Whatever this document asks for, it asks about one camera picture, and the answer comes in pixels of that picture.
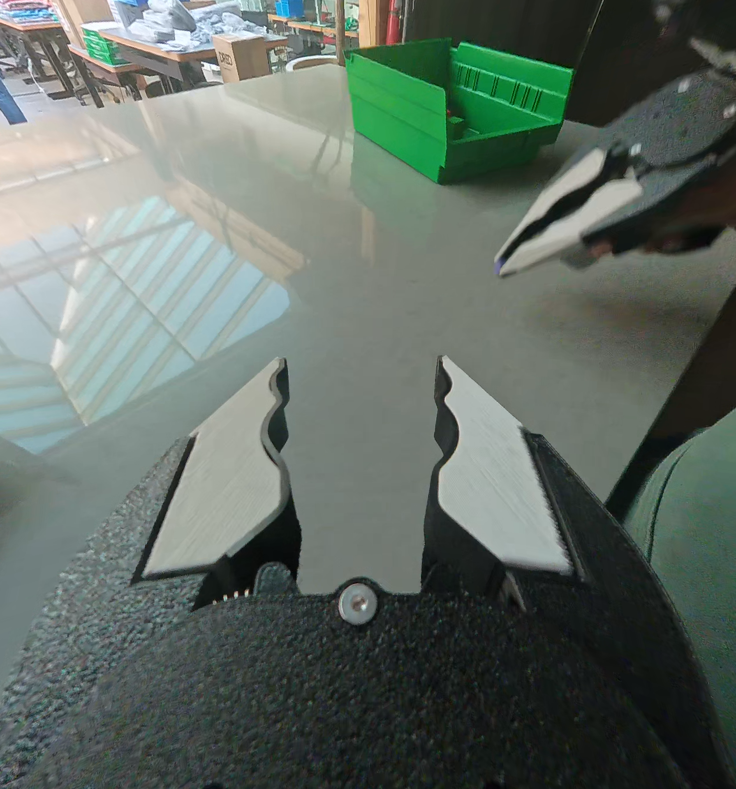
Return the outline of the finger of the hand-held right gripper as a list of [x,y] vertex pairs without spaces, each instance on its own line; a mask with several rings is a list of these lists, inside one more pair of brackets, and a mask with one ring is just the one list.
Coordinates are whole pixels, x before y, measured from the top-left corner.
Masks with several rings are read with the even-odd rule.
[[[571,161],[538,195],[524,215],[520,224],[511,232],[494,260],[501,251],[505,251],[514,240],[521,241],[521,233],[541,229],[546,220],[559,219],[574,209],[582,206],[590,195],[601,185],[611,180],[638,180],[633,167],[629,165],[627,156],[611,155],[607,150],[592,148],[580,158]],[[555,260],[564,261],[575,256],[583,257],[587,248],[585,240],[580,250],[561,253]]]
[[559,219],[546,220],[541,229],[522,232],[521,241],[514,240],[498,254],[497,259],[506,261],[501,277],[554,260],[561,253],[580,250],[594,226],[636,201],[642,193],[637,180],[611,180],[593,192],[582,206]]

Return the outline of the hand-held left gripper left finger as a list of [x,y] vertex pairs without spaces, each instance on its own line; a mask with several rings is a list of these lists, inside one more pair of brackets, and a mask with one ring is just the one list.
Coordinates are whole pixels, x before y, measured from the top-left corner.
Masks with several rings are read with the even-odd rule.
[[201,576],[194,608],[254,594],[262,568],[296,586],[301,526],[282,450],[287,360],[275,358],[189,435],[133,586]]

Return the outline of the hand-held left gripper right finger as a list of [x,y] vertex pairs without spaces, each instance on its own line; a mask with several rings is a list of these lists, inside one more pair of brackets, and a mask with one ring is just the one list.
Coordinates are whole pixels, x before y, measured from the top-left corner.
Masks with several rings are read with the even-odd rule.
[[442,457],[426,502],[422,588],[526,607],[520,574],[575,577],[531,435],[446,355],[434,401]]

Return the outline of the green plastic bin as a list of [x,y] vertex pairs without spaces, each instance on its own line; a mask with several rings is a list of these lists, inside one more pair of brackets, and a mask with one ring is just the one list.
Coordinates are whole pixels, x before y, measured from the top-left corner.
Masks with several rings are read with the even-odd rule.
[[[345,55],[354,130],[440,185],[530,163],[565,120],[573,70],[450,39]],[[465,119],[448,144],[446,110]]]

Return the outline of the person's green shirt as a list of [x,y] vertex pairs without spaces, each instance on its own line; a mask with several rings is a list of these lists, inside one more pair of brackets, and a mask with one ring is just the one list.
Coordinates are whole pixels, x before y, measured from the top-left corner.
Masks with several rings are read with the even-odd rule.
[[659,463],[624,526],[683,622],[736,768],[736,409]]

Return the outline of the wooden pillar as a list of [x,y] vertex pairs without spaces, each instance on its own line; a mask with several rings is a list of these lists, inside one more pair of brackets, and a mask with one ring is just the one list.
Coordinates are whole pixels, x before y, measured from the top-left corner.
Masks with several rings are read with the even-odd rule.
[[359,47],[382,46],[386,43],[390,1],[359,1]]

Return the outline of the small cardboard box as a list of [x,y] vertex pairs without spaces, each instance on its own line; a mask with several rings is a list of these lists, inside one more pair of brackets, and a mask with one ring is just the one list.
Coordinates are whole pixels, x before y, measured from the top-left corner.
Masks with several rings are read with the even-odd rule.
[[272,73],[263,35],[239,37],[214,35],[213,48],[225,84],[238,83]]

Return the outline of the long wooden work table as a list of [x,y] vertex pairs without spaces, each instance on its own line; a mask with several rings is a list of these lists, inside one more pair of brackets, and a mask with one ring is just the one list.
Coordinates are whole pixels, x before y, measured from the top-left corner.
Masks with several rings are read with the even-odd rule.
[[102,38],[117,45],[123,60],[119,64],[100,61],[85,48],[70,44],[68,49],[89,94],[97,107],[102,107],[101,93],[119,89],[126,98],[141,101],[146,97],[146,79],[154,77],[161,95],[172,95],[198,88],[213,87],[205,78],[203,63],[215,63],[215,50],[204,46],[189,52],[169,51],[157,44],[135,38],[121,28],[105,28]]

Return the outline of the pile of grey plastic bags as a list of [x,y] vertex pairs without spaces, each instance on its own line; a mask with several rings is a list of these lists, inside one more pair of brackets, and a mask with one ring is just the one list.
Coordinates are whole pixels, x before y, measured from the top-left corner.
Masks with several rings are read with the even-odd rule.
[[212,48],[216,36],[236,40],[272,37],[264,25],[245,19],[239,2],[216,2],[195,9],[177,1],[116,2],[115,7],[129,37],[170,52]]

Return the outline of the stack of green boxes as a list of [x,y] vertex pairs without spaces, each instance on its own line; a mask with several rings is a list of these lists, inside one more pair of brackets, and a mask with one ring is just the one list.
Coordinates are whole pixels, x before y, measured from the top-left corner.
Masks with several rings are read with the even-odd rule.
[[89,56],[107,65],[125,65],[117,43],[105,38],[99,28],[81,25],[81,34]]

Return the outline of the stack of folded clothes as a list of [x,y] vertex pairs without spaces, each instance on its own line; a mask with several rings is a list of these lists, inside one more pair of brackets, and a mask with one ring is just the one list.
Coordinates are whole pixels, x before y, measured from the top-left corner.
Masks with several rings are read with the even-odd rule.
[[0,18],[18,25],[58,23],[55,8],[48,1],[0,1]]

